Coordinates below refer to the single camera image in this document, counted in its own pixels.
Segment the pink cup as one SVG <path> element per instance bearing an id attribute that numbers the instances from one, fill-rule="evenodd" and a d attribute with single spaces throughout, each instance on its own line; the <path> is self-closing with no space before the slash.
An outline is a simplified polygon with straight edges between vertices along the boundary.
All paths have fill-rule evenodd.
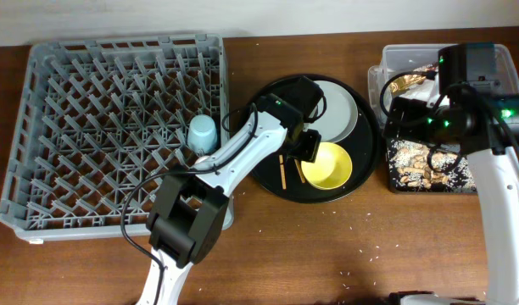
<path id="1" fill-rule="evenodd" d="M 202 156 L 202 157 L 198 158 L 198 159 L 195 161 L 194 165 L 196 165 L 196 164 L 200 164 L 200 163 L 202 163 L 203 161 L 206 161 L 208 158 L 209 158 L 209 156 Z"/>

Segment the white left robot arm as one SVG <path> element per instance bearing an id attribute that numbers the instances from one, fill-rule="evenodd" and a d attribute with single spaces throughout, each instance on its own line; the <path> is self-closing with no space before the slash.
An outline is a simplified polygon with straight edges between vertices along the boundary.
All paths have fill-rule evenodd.
<path id="1" fill-rule="evenodd" d="M 325 104 L 320 86 L 301 76 L 280 94 L 251 104 L 248 120 L 223 147 L 190 169 L 160 174 L 161 185 L 146 221 L 151 260 L 141 304 L 175 304 L 191 267 L 218 240 L 238 184 L 272 153 L 312 162 L 321 135 L 308 128 Z"/>

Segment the light blue cup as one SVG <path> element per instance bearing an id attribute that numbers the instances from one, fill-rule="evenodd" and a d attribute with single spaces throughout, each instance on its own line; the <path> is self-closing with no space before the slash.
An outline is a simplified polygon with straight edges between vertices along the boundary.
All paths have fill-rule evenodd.
<path id="1" fill-rule="evenodd" d="M 217 130 L 214 120 L 205 114 L 192 118 L 188 127 L 187 145 L 196 154 L 210 154 L 217 145 Z"/>

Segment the yellow bowl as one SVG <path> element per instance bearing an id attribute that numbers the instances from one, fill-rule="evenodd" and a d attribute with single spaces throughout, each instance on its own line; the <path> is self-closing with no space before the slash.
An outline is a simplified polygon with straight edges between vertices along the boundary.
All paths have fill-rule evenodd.
<path id="1" fill-rule="evenodd" d="M 319 190 L 334 190 L 343 186 L 353 171 L 347 151 L 336 143 L 321 142 L 314 162 L 301 162 L 304 178 Z"/>

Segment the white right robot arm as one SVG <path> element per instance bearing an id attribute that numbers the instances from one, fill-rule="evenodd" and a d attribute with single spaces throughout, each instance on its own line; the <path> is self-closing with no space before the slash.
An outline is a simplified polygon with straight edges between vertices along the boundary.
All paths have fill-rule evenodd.
<path id="1" fill-rule="evenodd" d="M 382 111 L 383 136 L 458 146 L 475 181 L 488 259 L 487 304 L 519 304 L 519 93 L 494 81 L 494 45 L 463 43 L 438 51 L 439 99 L 432 107 L 395 97 Z"/>

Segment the grey plate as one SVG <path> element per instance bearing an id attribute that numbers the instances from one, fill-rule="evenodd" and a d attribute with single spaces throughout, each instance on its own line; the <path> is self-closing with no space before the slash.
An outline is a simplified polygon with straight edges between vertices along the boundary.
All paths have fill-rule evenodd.
<path id="1" fill-rule="evenodd" d="M 348 136 L 358 120 L 358 108 L 353 96 L 344 87 L 327 80 L 315 80 L 326 97 L 326 112 L 309 128 L 317 130 L 322 141 L 339 142 Z"/>

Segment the gold foil wrapper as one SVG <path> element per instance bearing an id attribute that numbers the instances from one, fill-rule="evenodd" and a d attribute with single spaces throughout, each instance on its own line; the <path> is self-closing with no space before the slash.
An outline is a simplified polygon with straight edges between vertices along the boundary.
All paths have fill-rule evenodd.
<path id="1" fill-rule="evenodd" d="M 408 91 L 414 85 L 421 85 L 427 77 L 425 75 L 418 75 L 418 72 L 429 72 L 429 71 L 438 71 L 438 63 L 427 64 L 421 67 L 413 69 L 413 75 L 403 75 L 400 76 L 397 80 L 394 80 L 389 85 L 389 90 L 391 93 L 403 93 Z"/>

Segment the wooden chopstick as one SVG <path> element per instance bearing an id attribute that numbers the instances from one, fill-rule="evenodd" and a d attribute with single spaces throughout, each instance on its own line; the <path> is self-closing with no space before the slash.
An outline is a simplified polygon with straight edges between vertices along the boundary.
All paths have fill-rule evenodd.
<path id="1" fill-rule="evenodd" d="M 299 174 L 299 178 L 300 178 L 300 180 L 301 180 L 301 183 L 303 183 L 303 184 L 306 183 L 307 181 L 306 181 L 306 179 L 305 179 L 305 177 L 304 177 L 304 173 L 303 173 L 303 170 L 302 170 L 302 168 L 301 168 L 301 163 L 300 163 L 300 161 L 297 160 L 297 159 L 294 159 L 294 164 L 295 164 L 295 166 L 296 166 L 296 170 L 298 171 L 298 174 Z"/>
<path id="2" fill-rule="evenodd" d="M 281 174 L 282 189 L 286 190 L 287 182 L 286 182 L 286 173 L 285 173 L 285 165 L 284 165 L 285 160 L 284 160 L 283 155 L 280 154 L 278 156 L 278 161 L 279 161 L 279 169 L 280 169 L 280 174 Z"/>

